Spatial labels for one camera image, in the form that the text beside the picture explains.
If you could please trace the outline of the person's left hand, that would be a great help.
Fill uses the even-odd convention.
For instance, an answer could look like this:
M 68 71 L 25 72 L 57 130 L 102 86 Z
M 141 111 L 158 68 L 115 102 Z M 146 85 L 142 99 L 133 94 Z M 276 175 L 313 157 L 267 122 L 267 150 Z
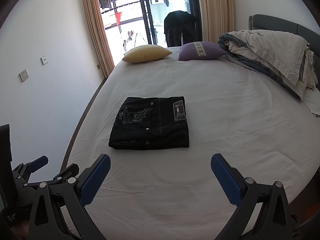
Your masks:
M 29 222 L 23 221 L 20 225 L 11 228 L 14 235 L 19 240 L 27 240 L 29 235 Z

